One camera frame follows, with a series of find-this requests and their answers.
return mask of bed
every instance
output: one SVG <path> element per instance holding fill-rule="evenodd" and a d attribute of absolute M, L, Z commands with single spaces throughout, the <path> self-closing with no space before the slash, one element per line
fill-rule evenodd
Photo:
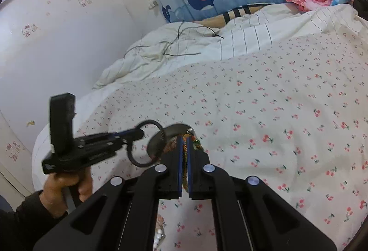
<path fill-rule="evenodd" d="M 304 14 L 270 5 L 213 31 L 165 25 L 134 43 L 78 100 L 74 135 L 145 119 L 189 124 L 212 164 L 238 178 L 257 175 L 343 250 L 368 212 L 367 34 L 368 22 L 348 4 Z M 155 131 L 147 128 L 136 142 L 136 159 L 148 161 Z M 32 154 L 37 190 L 49 150 L 46 126 Z M 142 171 L 122 150 L 92 167 L 94 189 Z M 215 250 L 210 201 L 183 191 L 160 202 L 159 219 L 166 238 L 158 250 Z"/>

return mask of person's arm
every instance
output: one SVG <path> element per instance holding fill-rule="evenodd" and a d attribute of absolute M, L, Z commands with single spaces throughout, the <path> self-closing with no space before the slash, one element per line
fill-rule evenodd
<path fill-rule="evenodd" d="M 61 190 L 75 185 L 78 181 L 77 174 L 51 174 L 43 191 L 26 197 L 16 212 L 1 215 L 1 224 L 6 232 L 15 236 L 18 241 L 15 245 L 20 243 L 26 250 L 32 250 L 36 241 L 67 215 L 67 206 Z M 86 169 L 86 175 L 79 184 L 79 193 L 81 201 L 92 194 L 90 169 Z"/>

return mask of hand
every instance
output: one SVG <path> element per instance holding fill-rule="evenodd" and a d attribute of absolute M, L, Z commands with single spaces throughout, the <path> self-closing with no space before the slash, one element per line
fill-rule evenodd
<path fill-rule="evenodd" d="M 92 195 L 91 168 L 86 168 L 84 174 L 83 180 L 78 185 L 79 199 L 82 202 Z M 67 210 L 61 189 L 77 184 L 79 179 L 76 173 L 52 173 L 49 175 L 43 186 L 43 192 L 40 194 L 40 200 L 55 219 L 60 218 Z"/>

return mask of wire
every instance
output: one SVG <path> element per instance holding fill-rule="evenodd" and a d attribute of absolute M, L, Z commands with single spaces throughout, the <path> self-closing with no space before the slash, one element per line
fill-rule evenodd
<path fill-rule="evenodd" d="M 22 192 L 20 191 L 20 190 L 18 190 L 6 177 L 5 177 L 5 175 L 0 171 L 0 174 L 4 177 L 4 179 L 19 193 L 19 194 L 21 194 L 23 197 L 25 197 L 26 198 L 26 196 L 24 196 L 23 194 L 22 194 Z"/>
<path fill-rule="evenodd" d="M 197 53 L 186 53 L 184 55 L 200 55 L 201 53 L 200 52 L 197 52 Z M 183 55 L 170 55 L 172 57 L 182 57 Z"/>
<path fill-rule="evenodd" d="M 156 151 L 157 151 L 157 154 L 161 154 L 163 152 L 163 148 L 165 147 L 166 145 L 166 134 L 165 134 L 165 130 L 164 128 L 162 127 L 162 125 L 160 123 L 158 123 L 157 121 L 154 121 L 154 120 L 146 120 L 146 121 L 142 121 L 140 124 L 138 124 L 135 129 L 141 129 L 143 126 L 147 125 L 147 124 L 153 124 L 155 126 L 158 127 L 158 129 L 160 130 L 160 133 L 161 133 L 161 143 L 158 144 L 158 146 L 155 146 L 156 148 Z M 133 142 L 128 142 L 127 145 L 126 145 L 126 148 L 127 148 L 127 155 L 128 155 L 128 158 L 130 160 L 130 162 L 137 166 L 137 167 L 140 167 L 140 168 L 144 168 L 144 167 L 149 167 L 149 166 L 152 166 L 152 164 L 154 164 L 155 162 L 157 162 L 158 158 L 157 156 L 155 156 L 150 162 L 148 163 L 138 163 L 134 158 L 133 158 L 133 154 L 132 154 L 132 148 L 133 148 Z"/>
<path fill-rule="evenodd" d="M 211 36 L 211 37 L 220 37 L 220 38 L 224 39 L 224 37 L 222 37 L 222 36 L 218 35 L 218 34 L 217 34 L 213 29 L 211 29 L 210 27 L 205 26 L 205 25 L 189 26 L 189 27 L 187 27 L 187 28 L 184 28 L 182 31 L 180 31 L 180 28 L 181 28 L 181 26 L 182 26 L 183 24 L 184 24 L 184 21 L 182 21 L 182 22 L 181 22 L 181 24 L 180 24 L 180 26 L 178 27 L 178 35 L 177 35 L 177 36 L 176 36 L 176 38 L 173 40 L 173 42 L 169 42 L 169 41 L 166 41 L 166 40 L 158 42 L 159 44 L 166 44 L 166 45 L 165 45 L 165 47 L 163 48 L 163 52 L 162 52 L 162 54 L 163 54 L 163 55 L 169 55 L 169 56 L 171 56 L 171 57 L 181 57 L 181 56 L 183 56 L 183 55 L 171 55 L 171 54 L 166 53 L 166 52 L 167 52 L 167 50 L 170 48 L 170 46 L 171 46 L 172 44 L 174 44 L 176 41 L 178 41 L 178 40 L 179 40 L 180 36 L 181 36 L 181 35 L 184 33 L 184 31 L 185 31 L 185 30 L 187 30 L 187 29 L 207 28 L 207 29 L 211 30 L 211 31 L 213 32 L 213 34 L 214 34 L 214 36 Z M 128 50 L 126 51 L 126 53 L 125 53 L 125 55 L 124 55 L 124 57 L 123 57 L 123 58 L 125 58 L 125 56 L 127 55 L 127 53 L 128 53 L 128 52 L 130 52 L 131 50 L 133 50 L 133 49 L 135 49 L 135 48 L 148 48 L 148 47 L 151 47 L 151 46 L 144 46 L 144 45 L 137 45 L 137 46 L 134 46 L 134 47 L 132 47 L 132 48 L 130 48 L 130 49 L 128 49 Z M 184 55 L 200 55 L 200 54 L 201 54 L 201 53 L 200 53 L 200 52 L 198 52 L 198 53 L 186 53 L 186 54 L 184 54 Z"/>

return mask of white wall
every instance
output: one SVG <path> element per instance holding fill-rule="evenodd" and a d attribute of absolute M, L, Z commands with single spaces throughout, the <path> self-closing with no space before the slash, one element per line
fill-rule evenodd
<path fill-rule="evenodd" d="M 34 191 L 31 158 L 0 112 L 0 195 L 13 208 Z"/>
<path fill-rule="evenodd" d="M 158 9 L 148 11 L 147 0 L 4 0 L 0 110 L 5 119 L 0 115 L 0 125 L 12 135 L 0 135 L 0 148 L 9 138 L 28 155 L 14 164 L 0 157 L 5 168 L 31 166 L 27 149 L 47 124 L 51 95 L 85 95 L 130 44 L 164 23 Z M 30 168 L 15 178 L 29 186 Z"/>

